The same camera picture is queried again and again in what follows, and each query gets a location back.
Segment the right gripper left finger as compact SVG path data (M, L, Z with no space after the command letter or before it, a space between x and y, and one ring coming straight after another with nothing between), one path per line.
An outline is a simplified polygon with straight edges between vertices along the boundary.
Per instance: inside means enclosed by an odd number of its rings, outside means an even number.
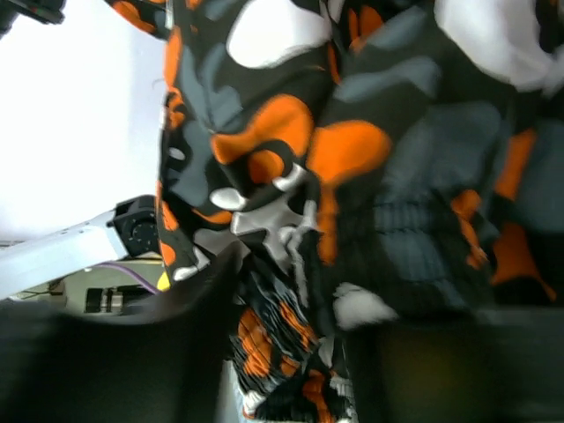
M213 422L239 262L229 247L126 315L4 303L2 421Z

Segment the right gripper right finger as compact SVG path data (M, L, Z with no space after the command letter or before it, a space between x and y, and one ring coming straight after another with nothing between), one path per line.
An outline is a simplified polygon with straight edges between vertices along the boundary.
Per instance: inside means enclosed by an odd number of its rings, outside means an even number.
M563 311L497 308L345 334L361 422L561 422Z

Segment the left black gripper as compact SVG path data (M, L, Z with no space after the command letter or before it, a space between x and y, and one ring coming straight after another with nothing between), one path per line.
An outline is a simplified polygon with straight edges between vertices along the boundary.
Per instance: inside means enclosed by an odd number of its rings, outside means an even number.
M19 16L25 16L44 25L60 25L64 20L65 0L1 0L1 34L10 32Z

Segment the orange black camo shorts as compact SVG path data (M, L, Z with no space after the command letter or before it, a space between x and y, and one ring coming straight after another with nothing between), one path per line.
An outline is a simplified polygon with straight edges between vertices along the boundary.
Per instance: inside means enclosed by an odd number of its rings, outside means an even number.
M357 325L562 304L562 2L111 7L166 43L168 281L241 253L245 418L355 421Z

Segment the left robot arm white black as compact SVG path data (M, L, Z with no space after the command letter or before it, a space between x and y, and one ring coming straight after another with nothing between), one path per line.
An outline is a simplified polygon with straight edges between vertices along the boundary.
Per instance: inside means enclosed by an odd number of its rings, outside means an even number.
M163 47L102 1L1 40L1 294L127 250L115 206L154 189Z

